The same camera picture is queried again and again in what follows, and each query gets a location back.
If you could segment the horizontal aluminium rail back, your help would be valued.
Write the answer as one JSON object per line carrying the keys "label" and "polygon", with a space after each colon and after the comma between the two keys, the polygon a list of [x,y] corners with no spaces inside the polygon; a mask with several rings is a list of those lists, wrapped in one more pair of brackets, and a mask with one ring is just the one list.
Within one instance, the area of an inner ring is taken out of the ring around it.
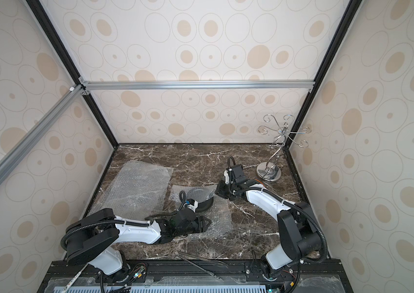
{"label": "horizontal aluminium rail back", "polygon": [[313,80],[272,81],[86,81],[88,90],[195,90],[195,89],[312,89]]}

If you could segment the diagonal aluminium rail left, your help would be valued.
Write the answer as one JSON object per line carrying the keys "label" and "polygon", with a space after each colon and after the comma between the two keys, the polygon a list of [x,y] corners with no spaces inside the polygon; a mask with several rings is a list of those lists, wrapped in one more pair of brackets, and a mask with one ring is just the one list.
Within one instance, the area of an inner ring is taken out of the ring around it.
{"label": "diagonal aluminium rail left", "polygon": [[23,158],[42,139],[55,121],[66,111],[75,98],[82,95],[83,86],[74,85],[53,108],[8,152],[0,161],[0,185]]}

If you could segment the chrome mug tree stand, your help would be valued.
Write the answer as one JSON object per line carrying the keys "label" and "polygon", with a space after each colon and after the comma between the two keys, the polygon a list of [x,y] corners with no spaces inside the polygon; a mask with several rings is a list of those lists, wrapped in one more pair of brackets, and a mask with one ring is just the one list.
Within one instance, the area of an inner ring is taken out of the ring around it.
{"label": "chrome mug tree stand", "polygon": [[264,181],[276,182],[281,177],[281,169],[278,166],[278,160],[287,141],[290,140],[300,148],[308,147],[309,143],[306,140],[303,139],[300,142],[296,142],[291,135],[309,134],[311,128],[309,126],[302,126],[299,131],[291,131],[289,121],[294,119],[294,116],[291,114],[287,114],[283,117],[283,123],[279,123],[273,114],[266,114],[263,119],[265,123],[275,122],[276,128],[260,125],[258,127],[259,134],[269,135],[269,133],[272,132],[277,133],[277,135],[270,145],[270,149],[274,151],[273,154],[266,162],[262,162],[257,166],[256,173]]}

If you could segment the silver fork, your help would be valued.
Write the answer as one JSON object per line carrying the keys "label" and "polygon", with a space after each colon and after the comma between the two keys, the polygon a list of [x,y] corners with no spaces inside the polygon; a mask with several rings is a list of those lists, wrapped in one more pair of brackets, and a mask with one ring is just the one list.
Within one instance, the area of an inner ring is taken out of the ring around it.
{"label": "silver fork", "polygon": [[82,272],[86,269],[87,264],[83,266],[83,268],[69,281],[67,285],[64,286],[62,289],[62,293],[67,293],[72,285],[77,281],[77,279],[81,276]]}

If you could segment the bubble wrap around orange plate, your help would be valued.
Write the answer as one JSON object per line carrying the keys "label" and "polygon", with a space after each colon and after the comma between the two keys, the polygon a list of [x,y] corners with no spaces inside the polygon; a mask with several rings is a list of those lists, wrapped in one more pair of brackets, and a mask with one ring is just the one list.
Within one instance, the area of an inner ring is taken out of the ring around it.
{"label": "bubble wrap around orange plate", "polygon": [[111,208],[116,216],[143,220],[161,212],[173,173],[163,167],[140,161],[129,161],[119,171],[103,195],[95,201],[90,214]]}

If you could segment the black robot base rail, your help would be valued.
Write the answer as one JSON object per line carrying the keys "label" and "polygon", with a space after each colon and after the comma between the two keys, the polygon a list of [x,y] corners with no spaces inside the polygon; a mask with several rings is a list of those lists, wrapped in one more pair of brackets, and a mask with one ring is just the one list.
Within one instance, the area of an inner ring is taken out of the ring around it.
{"label": "black robot base rail", "polygon": [[[270,280],[258,260],[136,260],[129,261],[121,282],[87,266],[68,293],[351,293],[339,260],[285,266]],[[61,293],[83,268],[53,262],[38,292]]]}

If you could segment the dark grey dinner plate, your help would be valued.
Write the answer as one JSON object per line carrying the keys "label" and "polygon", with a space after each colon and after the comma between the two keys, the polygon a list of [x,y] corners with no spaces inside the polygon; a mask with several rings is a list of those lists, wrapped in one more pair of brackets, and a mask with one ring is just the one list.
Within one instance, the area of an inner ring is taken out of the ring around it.
{"label": "dark grey dinner plate", "polygon": [[214,186],[203,188],[192,188],[186,192],[187,200],[193,199],[198,202],[196,212],[209,210],[214,203]]}

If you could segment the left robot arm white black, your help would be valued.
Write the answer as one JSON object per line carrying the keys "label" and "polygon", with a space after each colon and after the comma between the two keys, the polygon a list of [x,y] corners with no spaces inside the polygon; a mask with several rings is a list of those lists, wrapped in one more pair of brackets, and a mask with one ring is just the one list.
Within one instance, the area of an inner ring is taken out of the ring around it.
{"label": "left robot arm white black", "polygon": [[60,241],[70,266],[89,264],[106,275],[129,269],[124,254],[112,248],[119,242],[166,244],[181,236],[204,233],[212,221],[189,205],[169,219],[129,220],[104,208],[70,225]]}

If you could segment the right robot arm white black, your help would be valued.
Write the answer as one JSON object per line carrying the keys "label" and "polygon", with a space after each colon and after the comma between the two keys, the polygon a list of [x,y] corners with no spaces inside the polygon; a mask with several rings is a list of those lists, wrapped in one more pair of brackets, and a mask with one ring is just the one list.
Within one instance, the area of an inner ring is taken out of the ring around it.
{"label": "right robot arm white black", "polygon": [[280,244],[263,256],[264,271],[273,272],[298,263],[314,251],[319,252],[315,262],[326,260],[327,240],[309,204],[282,199],[259,181],[248,179],[240,164],[227,168],[223,176],[216,195],[231,201],[248,201],[267,212],[278,224]]}

